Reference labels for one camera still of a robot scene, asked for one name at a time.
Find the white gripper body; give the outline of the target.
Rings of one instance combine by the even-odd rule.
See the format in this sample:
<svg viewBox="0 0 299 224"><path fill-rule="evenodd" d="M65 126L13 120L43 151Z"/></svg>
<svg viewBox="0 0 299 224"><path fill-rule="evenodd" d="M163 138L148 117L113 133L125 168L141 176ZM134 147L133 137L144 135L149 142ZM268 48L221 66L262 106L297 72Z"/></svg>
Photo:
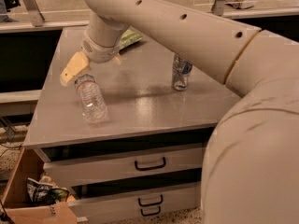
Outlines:
<svg viewBox="0 0 299 224"><path fill-rule="evenodd" d="M106 63L119 54L121 44L106 48L96 44L86 31L83 32L81 49L87 58L94 63Z"/></svg>

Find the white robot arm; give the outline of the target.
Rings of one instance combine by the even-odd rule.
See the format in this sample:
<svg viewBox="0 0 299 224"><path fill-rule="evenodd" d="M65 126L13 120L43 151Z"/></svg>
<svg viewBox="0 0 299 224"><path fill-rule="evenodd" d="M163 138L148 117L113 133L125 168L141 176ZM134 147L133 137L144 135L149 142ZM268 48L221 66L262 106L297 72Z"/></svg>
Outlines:
<svg viewBox="0 0 299 224"><path fill-rule="evenodd" d="M104 63L134 27L240 96L206 147L203 224L299 224L299 44L258 27L162 0L85 0L72 82Z"/></svg>

